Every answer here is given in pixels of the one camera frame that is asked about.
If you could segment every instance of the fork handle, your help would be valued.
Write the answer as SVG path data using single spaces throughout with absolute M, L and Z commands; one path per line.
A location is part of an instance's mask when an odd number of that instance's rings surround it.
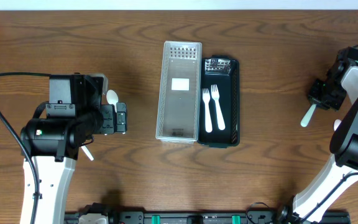
M 223 115 L 221 111 L 221 105 L 219 104 L 219 100 L 215 100 L 215 106 L 216 106 L 216 118 L 218 119 L 218 128 L 220 130 L 224 130 L 225 125 L 224 125 L 224 120 L 223 120 Z
M 208 133 L 212 132 L 212 121 L 208 103 L 205 103 L 205 131 Z

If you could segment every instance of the fork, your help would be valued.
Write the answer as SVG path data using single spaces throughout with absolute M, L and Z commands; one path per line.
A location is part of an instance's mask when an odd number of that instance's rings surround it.
M 209 100 L 211 99 L 209 95 L 209 90 L 207 88 L 203 89 L 203 101 L 205 104 L 205 131 L 210 133 L 212 132 L 212 121 L 211 114 L 209 113 Z
M 216 107 L 216 118 L 218 120 L 218 128 L 220 130 L 224 130 L 224 120 L 223 115 L 221 111 L 221 105 L 219 104 L 219 91 L 217 85 L 211 85 L 211 96 L 212 99 L 215 101 L 215 107 Z

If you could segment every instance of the green tape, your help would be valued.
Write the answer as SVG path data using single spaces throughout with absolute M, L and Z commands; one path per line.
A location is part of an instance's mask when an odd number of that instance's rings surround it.
M 233 215 L 232 217 L 233 224 L 241 224 L 241 218 L 239 215 Z
M 152 216 L 152 224 L 160 224 L 160 216 L 159 215 Z

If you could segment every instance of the white backdrop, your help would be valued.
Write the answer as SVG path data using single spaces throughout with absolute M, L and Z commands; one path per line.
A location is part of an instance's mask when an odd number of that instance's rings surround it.
M 358 9 L 358 0 L 0 0 L 0 10 Z

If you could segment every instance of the wooden table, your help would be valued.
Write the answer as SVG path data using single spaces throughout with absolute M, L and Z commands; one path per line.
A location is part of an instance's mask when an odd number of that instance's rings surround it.
M 241 64 L 241 143 L 228 149 L 155 139 L 165 40 L 203 43 L 203 56 Z M 329 157 L 339 112 L 300 120 L 306 93 L 336 52 L 358 44 L 358 11 L 0 12 L 0 72 L 104 73 L 128 108 L 125 135 L 96 136 L 80 153 L 68 211 L 93 202 L 146 210 L 272 207 L 303 190 Z M 0 78 L 0 109 L 17 132 L 48 100 L 46 78 Z M 18 223 L 23 157 L 0 122 L 0 223 Z M 358 183 L 331 208 L 358 223 Z

